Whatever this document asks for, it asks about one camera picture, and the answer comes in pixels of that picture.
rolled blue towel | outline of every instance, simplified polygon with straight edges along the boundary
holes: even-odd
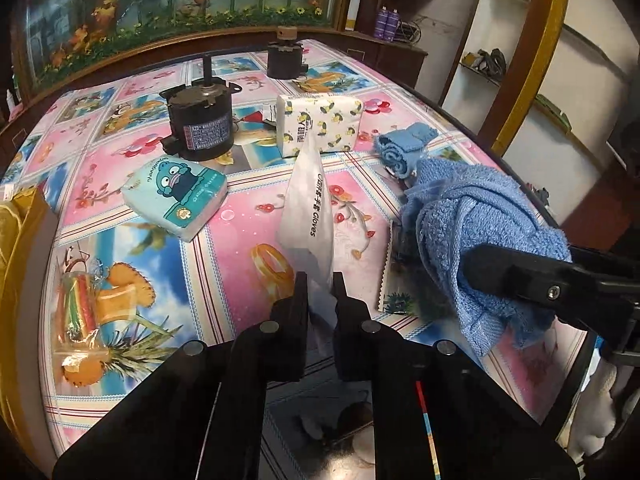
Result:
[[[424,123],[414,123],[404,130],[377,136],[373,145],[385,166],[398,178],[407,178],[415,169],[422,149],[438,136],[438,132]]]
[[[473,290],[460,269],[461,257],[489,243],[571,261],[564,233],[540,225],[516,181],[494,168],[423,158],[416,169],[402,226],[415,229],[422,262],[454,305],[474,351],[487,354],[507,325],[517,347],[535,342],[551,325],[553,312]]]

purple bottle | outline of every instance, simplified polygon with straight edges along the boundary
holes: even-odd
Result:
[[[389,17],[386,20],[385,33],[383,34],[382,39],[385,41],[393,41],[396,36],[396,30],[398,30],[399,24],[400,14],[398,14],[397,9],[394,9],[393,12],[389,13]]]
[[[385,34],[386,20],[388,19],[388,17],[389,11],[386,10],[386,7],[382,7],[382,9],[378,11],[378,15],[376,16],[376,27],[373,29],[374,38],[378,38],[379,40],[382,39]]]

glass panel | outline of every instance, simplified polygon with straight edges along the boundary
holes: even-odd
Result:
[[[38,90],[101,59],[181,34],[243,25],[328,25],[336,0],[27,0]]]

gold badge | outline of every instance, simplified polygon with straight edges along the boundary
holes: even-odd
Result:
[[[185,207],[181,207],[180,209],[178,209],[178,211],[175,212],[175,215],[180,219],[180,220],[187,220],[189,218],[191,218],[191,211],[189,211],[187,208]]]

bolt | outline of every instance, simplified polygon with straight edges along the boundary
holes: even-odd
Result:
[[[453,355],[456,353],[455,343],[449,341],[448,339],[438,341],[436,348],[438,349],[438,352],[444,355]]]
[[[182,346],[182,351],[188,356],[198,355],[205,349],[205,345],[202,341],[187,341]]]
[[[265,334],[275,334],[278,330],[280,330],[280,325],[277,321],[272,319],[268,321],[264,321],[260,324],[260,332]]]
[[[549,287],[549,290],[546,292],[546,296],[551,300],[557,300],[560,296],[560,287],[557,285],[552,285]]]
[[[373,321],[372,319],[367,319],[360,324],[360,328],[369,334],[375,334],[380,331],[380,323],[377,321]]]

